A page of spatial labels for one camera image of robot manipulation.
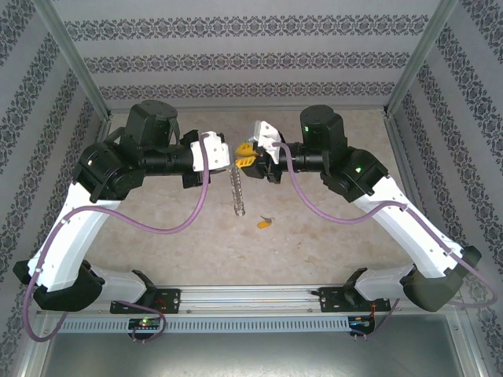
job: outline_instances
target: small yellow object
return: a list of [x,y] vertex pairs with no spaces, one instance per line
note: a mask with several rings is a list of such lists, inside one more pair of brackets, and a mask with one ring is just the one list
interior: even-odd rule
[[239,157],[251,157],[258,156],[259,154],[253,150],[253,144],[244,142],[236,149],[236,156]]
[[256,159],[255,156],[249,156],[244,157],[243,159],[237,159],[236,166],[239,167],[240,169],[243,169],[244,167],[250,167],[255,162],[255,159]]
[[273,223],[274,218],[264,218],[263,216],[260,217],[263,218],[264,221],[261,221],[259,224],[257,224],[257,228],[259,229],[267,228],[268,226],[271,226],[271,224]]

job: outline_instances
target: patterned wallpaper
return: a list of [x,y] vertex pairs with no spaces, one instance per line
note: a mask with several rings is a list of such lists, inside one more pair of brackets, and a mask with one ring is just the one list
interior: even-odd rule
[[53,2],[113,111],[384,105],[438,3]]
[[[395,114],[425,214],[483,253],[479,270],[503,289],[503,11],[463,0]],[[473,276],[461,291],[484,302]],[[503,303],[468,312],[490,375],[503,375]]]
[[46,238],[101,120],[29,0],[0,1],[0,376],[24,336],[13,264]]

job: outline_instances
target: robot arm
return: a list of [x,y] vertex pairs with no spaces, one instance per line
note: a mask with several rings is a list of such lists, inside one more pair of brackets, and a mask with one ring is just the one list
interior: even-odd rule
[[[413,260],[395,269],[359,269],[350,280],[352,299],[408,298],[422,309],[436,311],[456,294],[468,271],[451,258],[410,215],[416,213],[451,252],[470,266],[481,254],[474,247],[462,248],[442,234],[401,192],[387,169],[369,152],[347,146],[343,120],[324,105],[311,106],[300,115],[303,143],[287,144],[296,173],[319,172],[329,190],[369,213],[383,201],[403,203],[385,207],[374,218],[393,236]],[[279,184],[287,170],[286,155],[274,143],[285,142],[281,133],[266,122],[255,124],[252,152],[237,165],[249,177]]]
[[[201,185],[203,157],[198,133],[192,130],[180,140],[176,116],[176,110],[168,104],[144,101],[131,109],[125,128],[86,148],[54,226],[78,207],[117,209],[131,189],[141,186],[145,176],[181,175],[184,188]],[[170,144],[171,135],[175,136],[175,144]],[[223,135],[207,135],[204,145],[210,170],[227,167],[229,146]],[[107,217],[101,212],[80,212],[51,243],[34,294],[42,309],[74,312],[96,301],[151,306],[152,295],[146,293],[155,287],[140,271],[118,273],[84,260]],[[15,264],[14,272],[22,283],[28,284],[35,273],[43,246],[29,261]]]

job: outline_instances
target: beige floor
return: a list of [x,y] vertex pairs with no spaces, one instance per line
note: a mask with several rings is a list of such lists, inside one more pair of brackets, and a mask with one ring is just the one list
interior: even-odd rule
[[[350,145],[370,150],[398,180],[398,170],[378,110],[341,111]],[[181,113],[182,133],[197,128],[223,132],[232,146],[251,136],[263,119],[287,141],[301,141],[299,112]],[[116,115],[112,128],[127,115]],[[318,174],[299,174],[300,184],[324,211],[354,218],[361,211],[328,191]],[[107,269],[140,269],[155,284],[329,284],[343,283],[357,268],[386,268],[409,262],[407,254],[374,221],[335,225],[318,218],[297,197],[288,175],[281,185],[241,177],[246,215],[233,212],[229,175],[212,177],[207,202],[186,231],[173,236],[142,232],[107,220],[86,258]],[[156,227],[170,228],[192,212],[199,188],[182,189],[180,177],[148,178],[119,210]],[[257,229],[260,215],[274,218]]]

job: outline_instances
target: enclosure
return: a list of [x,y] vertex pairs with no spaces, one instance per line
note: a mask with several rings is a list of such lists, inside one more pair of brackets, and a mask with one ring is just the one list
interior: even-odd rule
[[[374,154],[446,235],[462,246],[476,245],[483,254],[479,271],[501,288],[501,0],[1,3],[2,375],[59,375],[68,366],[56,363],[54,355],[84,344],[111,342],[118,353],[138,352],[123,345],[120,335],[69,334],[69,328],[48,346],[29,342],[21,319],[24,287],[12,268],[30,258],[47,237],[82,151],[125,126],[131,106],[146,99],[176,107],[182,134],[213,130],[223,133],[233,149],[250,138],[257,119],[278,128],[288,142],[301,141],[300,112],[312,104],[331,106],[343,117],[349,145]],[[330,192],[319,174],[298,174],[298,179],[325,212],[341,218],[362,214]],[[360,267],[410,262],[375,221],[344,226],[314,216],[287,174],[280,185],[242,174],[241,185],[242,217],[234,214],[229,174],[212,175],[204,209],[186,231],[153,236],[110,218],[86,259],[107,269],[139,269],[155,284],[188,291],[190,286],[289,284],[310,289],[343,284]],[[182,189],[180,177],[146,178],[119,210],[140,222],[170,228],[189,216],[199,194],[198,188]],[[260,229],[263,218],[272,218],[272,224]],[[467,276],[460,295],[466,302],[485,302],[490,293]],[[186,305],[188,314],[194,311]],[[376,344],[382,342],[388,353],[399,352],[411,346],[401,336],[416,336],[410,355],[413,349],[444,342],[445,349],[434,353],[444,364],[418,371],[433,352],[408,359],[405,351],[405,356],[388,360],[370,341],[358,349],[343,335],[331,338],[333,334],[323,331],[277,337],[234,334],[220,343],[222,338],[213,334],[204,338],[206,346],[196,346],[195,335],[173,333],[174,340],[163,340],[160,348],[176,354],[173,342],[178,342],[193,349],[190,358],[201,358],[209,345],[219,344],[215,349],[221,353],[215,351],[215,359],[205,364],[218,375],[223,373],[220,364],[236,367],[235,361],[219,357],[252,339],[255,350],[267,350],[255,355],[263,360],[262,367],[244,368],[236,375],[275,368],[277,375],[300,375],[313,370],[309,361],[285,369],[288,362],[268,359],[275,351],[264,345],[274,343],[284,357],[314,349],[324,354],[316,346],[319,335],[322,344],[344,347],[347,340],[356,353],[370,352],[374,363],[383,362],[378,367],[383,375],[447,375],[439,371],[450,368],[452,375],[503,375],[500,302],[485,309],[445,308],[434,316],[407,305],[388,324],[392,328],[395,323],[400,336],[382,334]],[[32,309],[40,331],[53,326],[58,313],[46,317],[35,305]],[[312,313],[314,306],[304,309]],[[107,321],[102,311],[107,308],[92,308],[68,320]],[[290,342],[304,346],[287,346]],[[327,355],[317,359],[320,375],[337,375],[337,365],[339,373],[365,372],[351,369],[343,354],[330,362]],[[93,362],[66,357],[74,366]],[[162,363],[152,370],[200,373],[171,359],[173,363],[170,372]],[[110,365],[98,364],[103,368],[95,373],[107,373]]]

